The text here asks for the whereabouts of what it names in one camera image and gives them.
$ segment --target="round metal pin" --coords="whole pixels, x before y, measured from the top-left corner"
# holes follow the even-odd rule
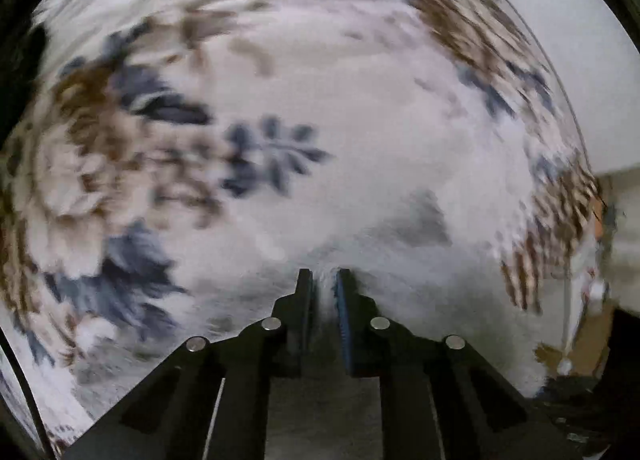
[[[391,326],[389,319],[386,317],[374,317],[371,321],[369,321],[371,328],[374,330],[386,330]]]
[[[187,350],[190,352],[199,352],[204,350],[207,345],[207,340],[204,337],[192,337],[187,341]]]
[[[273,330],[277,330],[282,326],[282,321],[280,321],[280,319],[278,319],[277,317],[268,317],[266,319],[263,319],[260,325],[265,330],[273,331]]]
[[[446,339],[444,339],[444,344],[447,345],[447,348],[451,348],[452,350],[462,350],[465,347],[465,340],[459,335],[450,335]]]

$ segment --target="floral fabric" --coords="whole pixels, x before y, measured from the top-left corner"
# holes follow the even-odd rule
[[[415,331],[475,336],[521,391],[543,382],[542,324],[510,302],[553,304],[597,191],[503,0],[44,0],[36,17],[39,90],[1,158],[0,326],[59,452],[184,338],[267,314],[300,266],[325,293],[354,268]]]

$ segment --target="metal rivet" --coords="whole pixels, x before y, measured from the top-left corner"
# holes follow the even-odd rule
[[[192,337],[187,341],[187,350],[190,352],[199,352],[204,350],[207,345],[207,340],[204,337]]]
[[[277,317],[268,317],[267,319],[263,319],[262,323],[260,323],[262,328],[268,331],[277,330],[282,326],[282,321]]]
[[[371,328],[374,330],[386,330],[391,326],[389,319],[386,317],[374,317],[371,321],[369,321]]]
[[[447,345],[447,348],[451,348],[452,350],[462,350],[466,345],[465,340],[459,335],[450,335],[444,339],[444,344]]]

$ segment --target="white wall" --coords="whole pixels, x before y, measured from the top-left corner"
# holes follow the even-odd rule
[[[640,54],[603,0],[509,0],[574,107],[596,173],[640,164]]]

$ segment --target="black cable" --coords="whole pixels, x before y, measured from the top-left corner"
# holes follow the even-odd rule
[[[27,407],[29,408],[29,412],[31,413],[33,423],[36,426],[38,438],[42,443],[42,448],[44,449],[44,454],[46,455],[47,460],[57,460],[56,454],[53,452],[53,448],[51,447],[49,437],[47,436],[47,430],[44,427],[42,417],[40,416],[40,411],[38,411],[36,400],[33,398],[33,393],[31,393],[29,382],[27,382],[27,377],[25,377],[24,372],[20,367],[20,363],[18,362],[18,358],[15,356],[14,351],[9,344],[9,341],[4,335],[4,332],[2,332],[1,330],[0,348],[2,348],[2,353],[4,353],[6,358],[9,360],[9,364],[14,371],[15,377],[18,379],[18,384],[20,384],[20,389],[22,390],[24,399],[27,401]]]

